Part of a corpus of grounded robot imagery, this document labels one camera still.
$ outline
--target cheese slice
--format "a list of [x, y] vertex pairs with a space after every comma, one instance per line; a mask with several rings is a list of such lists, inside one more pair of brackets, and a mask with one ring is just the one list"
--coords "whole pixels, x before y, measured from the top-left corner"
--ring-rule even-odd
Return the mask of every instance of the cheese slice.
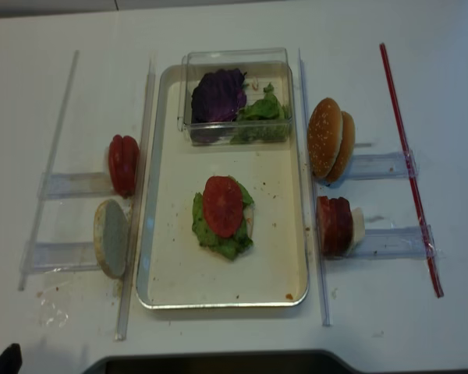
[[351, 213], [353, 221], [353, 235], [350, 247], [346, 251], [346, 256], [349, 256], [355, 246], [366, 236], [366, 226], [364, 225], [364, 214], [362, 213], [362, 209], [356, 208], [352, 210]]

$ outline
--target bread slice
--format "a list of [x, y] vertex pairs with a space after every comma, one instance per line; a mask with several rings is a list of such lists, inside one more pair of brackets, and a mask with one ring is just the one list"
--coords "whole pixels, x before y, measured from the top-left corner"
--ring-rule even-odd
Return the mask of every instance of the bread slice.
[[118, 279], [125, 273], [129, 224], [120, 205], [104, 201], [94, 216], [94, 251], [98, 264], [108, 277]]
[[343, 117], [343, 135], [340, 151], [336, 157], [333, 168], [326, 175], [326, 182], [333, 183], [339, 180], [346, 169], [353, 153], [353, 146], [356, 142], [356, 126], [353, 123], [353, 118], [346, 111], [342, 112]]
[[254, 212], [253, 206], [249, 205], [243, 210], [243, 215], [246, 220], [246, 230], [248, 231], [248, 236], [251, 238], [253, 234], [253, 224], [254, 224]]
[[342, 143], [343, 118], [340, 107], [325, 98], [314, 109], [307, 129], [307, 149], [312, 172], [317, 178], [329, 174], [336, 162]]
[[348, 256], [355, 246], [366, 236], [366, 226], [364, 224], [364, 214], [362, 209], [356, 208], [352, 210], [353, 220], [353, 236], [350, 247], [346, 250], [346, 256]]

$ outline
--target red straw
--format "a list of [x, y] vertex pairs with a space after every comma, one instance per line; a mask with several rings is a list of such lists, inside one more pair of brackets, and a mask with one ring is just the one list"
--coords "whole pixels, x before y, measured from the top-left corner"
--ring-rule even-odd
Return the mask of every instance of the red straw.
[[431, 283], [434, 285], [435, 294], [438, 298], [444, 296], [444, 291], [438, 278], [437, 264], [434, 258], [434, 247], [431, 244], [430, 233], [428, 232], [427, 221], [424, 217], [423, 205], [421, 204], [420, 191], [418, 189], [418, 183], [416, 180], [416, 166], [410, 159], [410, 148], [407, 143], [406, 130], [404, 129], [404, 123], [402, 122], [402, 116], [400, 115], [399, 102], [397, 101], [397, 93], [395, 93], [395, 87], [393, 84], [392, 71], [390, 64], [388, 63], [387, 48], [385, 43], [380, 44], [381, 57], [383, 58], [383, 66], [385, 67], [385, 74], [387, 76], [388, 89], [390, 90], [390, 98], [392, 99], [393, 111], [395, 113], [395, 120], [397, 121], [397, 129], [399, 130], [400, 143], [402, 144], [402, 150], [406, 155], [406, 166], [410, 172], [409, 182], [411, 184], [411, 191], [413, 192], [414, 205], [416, 206], [416, 212], [418, 215], [418, 222], [420, 223], [421, 232], [423, 234], [424, 246], [427, 252], [428, 269], [430, 270]]

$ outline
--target red tomato slice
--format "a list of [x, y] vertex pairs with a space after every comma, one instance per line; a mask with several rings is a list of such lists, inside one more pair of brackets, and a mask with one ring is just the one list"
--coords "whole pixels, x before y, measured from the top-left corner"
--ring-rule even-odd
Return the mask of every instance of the red tomato slice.
[[115, 191], [123, 197], [135, 193], [139, 146], [131, 136], [115, 135], [109, 146], [109, 173]]
[[345, 254], [352, 242], [353, 220], [350, 204], [347, 199], [342, 197], [336, 200], [336, 234], [337, 234], [337, 255]]
[[218, 236], [228, 238], [243, 220], [241, 188], [229, 177], [210, 177], [203, 192], [203, 215]]
[[319, 224], [319, 234], [321, 235], [321, 251], [326, 256], [331, 254], [330, 246], [330, 233], [331, 233], [331, 207], [329, 199], [326, 196], [319, 196], [317, 203], [317, 222]]

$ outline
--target green lettuce leaf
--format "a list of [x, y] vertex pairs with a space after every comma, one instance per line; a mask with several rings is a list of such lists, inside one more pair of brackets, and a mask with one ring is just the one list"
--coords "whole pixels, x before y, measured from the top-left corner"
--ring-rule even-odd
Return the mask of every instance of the green lettuce leaf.
[[[246, 191], [247, 198], [253, 202], [250, 194]], [[221, 238], [208, 226], [203, 216], [203, 196], [197, 193], [193, 201], [193, 232], [202, 247], [208, 247], [211, 251], [223, 255], [225, 258], [234, 260], [238, 254], [245, 252], [253, 241], [248, 236], [246, 219], [243, 217], [241, 225], [231, 238]]]

